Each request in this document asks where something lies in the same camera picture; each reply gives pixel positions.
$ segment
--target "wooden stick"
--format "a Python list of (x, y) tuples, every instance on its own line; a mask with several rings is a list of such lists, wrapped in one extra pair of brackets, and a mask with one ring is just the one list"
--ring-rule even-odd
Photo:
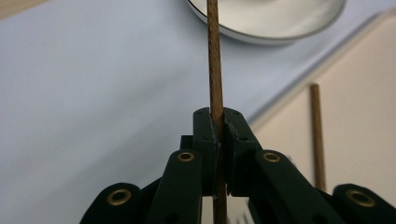
[(326, 191), (319, 84), (312, 84), (310, 90), (312, 134), (314, 144), (315, 187), (322, 191)]
[[(209, 48), (209, 88), (210, 115), (215, 122), (218, 138), (223, 142), (224, 107), (222, 102), (221, 65), (219, 46), (218, 1), (207, 0), (207, 32)], [(215, 224), (227, 223), (227, 194), (224, 181), (224, 150), (219, 149), (216, 192), (213, 197), (213, 221)]]

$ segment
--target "white plate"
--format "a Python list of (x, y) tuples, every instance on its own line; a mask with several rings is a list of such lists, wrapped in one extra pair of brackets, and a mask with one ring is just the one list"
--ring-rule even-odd
[[(187, 1), (206, 21), (206, 0)], [(288, 44), (336, 21), (346, 0), (219, 0), (220, 31), (254, 44)]]

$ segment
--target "circular hole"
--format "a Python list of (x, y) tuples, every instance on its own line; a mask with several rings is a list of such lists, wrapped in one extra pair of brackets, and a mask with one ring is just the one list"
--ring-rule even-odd
[(117, 192), (116, 194), (113, 195), (113, 200), (114, 201), (119, 201), (123, 198), (126, 197), (126, 193), (125, 192)]
[(322, 215), (314, 215), (312, 217), (312, 220), (314, 221), (314, 223), (318, 223), (318, 224), (327, 224), (327, 219), (326, 217), (322, 216)]
[(107, 202), (117, 206), (128, 202), (131, 196), (131, 191), (128, 189), (116, 189), (107, 196)]
[(267, 152), (264, 153), (263, 155), (264, 159), (270, 162), (278, 162), (280, 161), (280, 157), (278, 155), (276, 155), (275, 153), (272, 152)]
[(194, 154), (192, 154), (190, 152), (182, 152), (182, 153), (178, 154), (177, 158), (180, 161), (192, 161), (194, 159)]
[(375, 206), (375, 201), (369, 195), (357, 190), (357, 189), (348, 189), (346, 191), (346, 196), (348, 199), (360, 206), (364, 207), (373, 207)]
[(177, 223), (178, 222), (178, 214), (171, 212), (165, 215), (165, 217), (163, 218), (163, 221), (166, 224), (172, 224), (172, 223)]

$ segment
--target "metal rivet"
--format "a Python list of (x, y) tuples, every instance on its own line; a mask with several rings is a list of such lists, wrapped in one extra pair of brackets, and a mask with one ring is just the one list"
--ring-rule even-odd
[(363, 207), (374, 207), (375, 206), (375, 201), (374, 199), (365, 194), (364, 192), (361, 192), (360, 190), (357, 189), (348, 189), (346, 191), (346, 196), (348, 199), (360, 206)]
[(272, 152), (264, 153), (263, 157), (266, 161), (270, 161), (270, 162), (279, 162), (280, 161), (280, 157)]
[[(120, 194), (121, 197), (115, 199), (114, 196), (116, 196), (116, 194)], [(113, 206), (117, 206), (128, 202), (131, 196), (131, 191), (128, 189), (116, 189), (107, 196), (107, 202)]]
[(177, 155), (177, 158), (180, 161), (192, 161), (192, 160), (194, 160), (194, 154), (192, 154), (190, 152), (182, 152)]

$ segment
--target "white table surface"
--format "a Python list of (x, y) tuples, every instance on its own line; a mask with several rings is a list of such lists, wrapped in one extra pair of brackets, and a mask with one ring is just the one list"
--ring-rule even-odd
[[(224, 104), (253, 121), (396, 0), (349, 0), (284, 47), (221, 37)], [(78, 223), (118, 182), (144, 187), (209, 105), (206, 28), (177, 1), (60, 1), (0, 21), (0, 222)]]

